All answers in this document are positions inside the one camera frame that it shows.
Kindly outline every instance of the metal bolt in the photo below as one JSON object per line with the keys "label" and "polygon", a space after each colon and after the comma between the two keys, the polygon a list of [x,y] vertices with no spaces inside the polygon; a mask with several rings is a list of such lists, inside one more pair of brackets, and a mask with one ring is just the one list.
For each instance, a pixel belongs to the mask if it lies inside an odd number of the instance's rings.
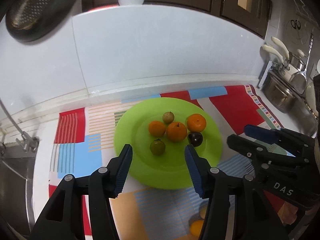
{"label": "metal bolt", "polygon": [[250,174],[246,174],[246,175],[244,176],[244,178],[245,178],[246,180],[248,180],[248,181],[253,181],[253,176],[250,175]]}
{"label": "metal bolt", "polygon": [[266,163],[263,163],[263,164],[261,164],[261,168],[263,168],[263,169],[268,169],[269,168],[269,165],[268,164],[266,164]]}
{"label": "metal bolt", "polygon": [[65,181],[70,181],[70,180],[72,180],[72,179],[73,179],[73,177],[72,177],[72,175],[70,175],[70,174],[64,177],[64,180],[65,180]]}
{"label": "metal bolt", "polygon": [[99,173],[106,173],[108,171],[107,167],[101,167],[100,169],[98,169]]}
{"label": "metal bolt", "polygon": [[219,173],[219,169],[216,168],[216,167],[213,167],[213,168],[210,169],[210,172],[214,173],[214,174],[217,174],[217,173]]}

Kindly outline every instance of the colorful patterned tablecloth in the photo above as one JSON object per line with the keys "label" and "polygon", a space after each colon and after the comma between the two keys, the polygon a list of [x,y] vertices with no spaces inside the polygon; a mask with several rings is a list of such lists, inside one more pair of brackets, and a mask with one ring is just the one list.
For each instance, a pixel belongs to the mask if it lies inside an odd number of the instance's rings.
{"label": "colorful patterned tablecloth", "polygon": [[[244,126],[257,125],[280,129],[281,123],[261,101],[251,85],[209,87],[151,95],[60,113],[50,164],[49,195],[61,179],[69,173],[75,177],[90,175],[106,166],[115,157],[113,136],[121,116],[133,105],[148,98],[171,97],[191,102],[206,111],[216,122],[223,141],[219,169],[228,175],[254,175],[250,161],[228,148],[230,134],[244,135]],[[269,151],[286,154],[275,145],[266,145]],[[277,212],[284,201],[266,193]],[[193,187],[180,190],[160,190],[147,187],[130,175],[123,193],[111,199],[116,227],[124,240],[193,240],[189,225],[199,219],[199,208],[206,202]],[[230,216],[227,238],[232,235],[234,199],[230,197]],[[92,239],[88,215],[88,196],[83,196],[84,230],[86,239]]]}

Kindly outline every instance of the orange fruit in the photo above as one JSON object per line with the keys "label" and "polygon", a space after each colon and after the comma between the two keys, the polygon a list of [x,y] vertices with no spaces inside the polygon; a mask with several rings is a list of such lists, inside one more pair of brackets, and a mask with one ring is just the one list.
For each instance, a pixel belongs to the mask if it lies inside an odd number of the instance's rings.
{"label": "orange fruit", "polygon": [[166,128],[165,128],[164,123],[157,121],[157,120],[150,122],[150,124],[148,126],[149,133],[155,137],[163,136],[165,133],[165,129]]}
{"label": "orange fruit", "polygon": [[201,234],[203,222],[204,222],[204,220],[194,221],[189,228],[190,234],[192,234],[193,236],[199,237]]}
{"label": "orange fruit", "polygon": [[207,121],[200,114],[192,114],[187,119],[187,127],[190,132],[202,132],[207,126]]}
{"label": "orange fruit", "polygon": [[182,122],[172,122],[167,127],[167,137],[173,142],[181,142],[187,136],[187,128]]}

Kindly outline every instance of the plate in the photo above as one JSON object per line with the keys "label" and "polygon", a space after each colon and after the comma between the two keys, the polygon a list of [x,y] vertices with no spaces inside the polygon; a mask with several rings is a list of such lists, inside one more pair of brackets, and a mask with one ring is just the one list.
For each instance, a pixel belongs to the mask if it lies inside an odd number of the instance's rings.
{"label": "plate", "polygon": [[221,156],[222,142],[220,132],[212,118],[198,106],[176,98],[152,98],[131,107],[119,120],[114,136],[116,154],[128,143],[133,149],[130,175],[142,184],[160,189],[180,189],[192,186],[189,171],[184,159],[184,148],[188,145],[185,138],[173,143],[166,134],[161,137],[165,152],[154,156],[150,144],[158,139],[149,134],[148,125],[153,120],[162,121],[165,112],[173,112],[175,119],[186,124],[192,114],[201,114],[207,121],[203,130],[203,143],[196,147],[200,157],[206,158],[212,167],[217,166]]}

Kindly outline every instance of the stainless steel sink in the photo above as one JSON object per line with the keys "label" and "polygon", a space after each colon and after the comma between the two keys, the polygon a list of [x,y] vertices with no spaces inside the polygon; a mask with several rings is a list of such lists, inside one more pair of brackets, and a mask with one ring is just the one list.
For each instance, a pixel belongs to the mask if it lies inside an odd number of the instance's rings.
{"label": "stainless steel sink", "polygon": [[18,143],[6,145],[0,155],[0,214],[18,233],[29,236],[35,224],[32,208],[36,151],[25,152]]}

